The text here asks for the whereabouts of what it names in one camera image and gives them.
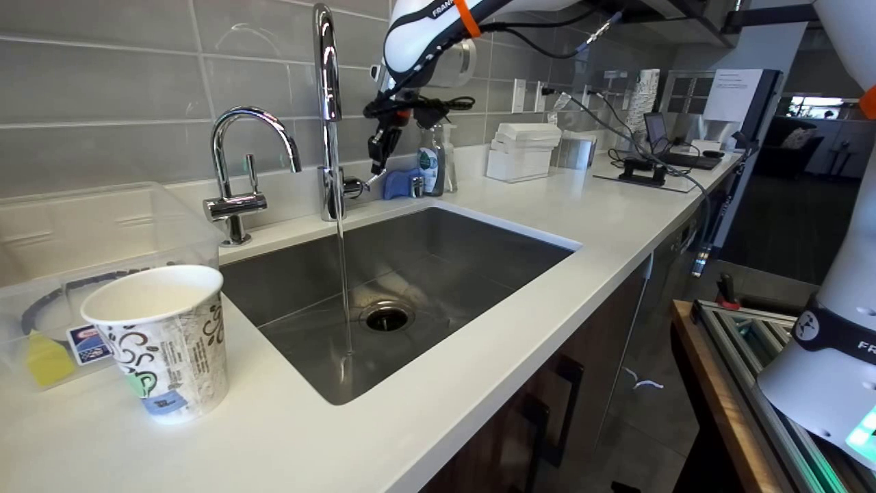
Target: countertop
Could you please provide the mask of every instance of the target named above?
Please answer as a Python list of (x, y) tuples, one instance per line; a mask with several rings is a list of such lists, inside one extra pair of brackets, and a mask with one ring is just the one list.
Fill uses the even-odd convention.
[[(708, 189), (733, 162), (693, 178)], [(111, 365), (53, 391), (0, 375), (0, 491), (422, 488), (700, 201), (682, 178), (671, 191), (600, 176), (617, 171), (350, 209), (348, 227), (437, 205), (575, 254), (348, 406), (328, 406), (229, 302), (229, 391), (196, 423), (151, 423)], [(222, 262), (332, 230), (318, 217), (259, 227)]]

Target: stainless steel sink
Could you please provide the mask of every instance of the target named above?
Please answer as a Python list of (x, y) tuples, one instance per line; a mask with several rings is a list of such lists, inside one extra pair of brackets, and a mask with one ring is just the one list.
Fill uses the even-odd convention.
[(224, 293), (335, 406), (350, 402), (569, 249), (440, 209), (224, 267)]

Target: backsplash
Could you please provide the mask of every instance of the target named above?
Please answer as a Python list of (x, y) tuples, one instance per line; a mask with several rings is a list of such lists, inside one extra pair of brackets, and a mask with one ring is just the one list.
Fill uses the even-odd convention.
[[(345, 121), (343, 160), (366, 160), (376, 95), (369, 67), (380, 54), (391, 0), (328, 0), (336, 23)], [(0, 197), (125, 182), (211, 178), (207, 134), (229, 106), (263, 106), (298, 141), (304, 164), (321, 162), (315, 119), (311, 4), (292, 0), (3, 0), (0, 4)], [(532, 32), (575, 46), (578, 31)], [(477, 95), (451, 115), (456, 145), (486, 142), (510, 115), (511, 80), (571, 86), (575, 64), (548, 60), (510, 35), (478, 42), (477, 80), (429, 95)], [(399, 153), (419, 145), (406, 131)], [(280, 168), (272, 131), (240, 121), (226, 160), (258, 157)]]

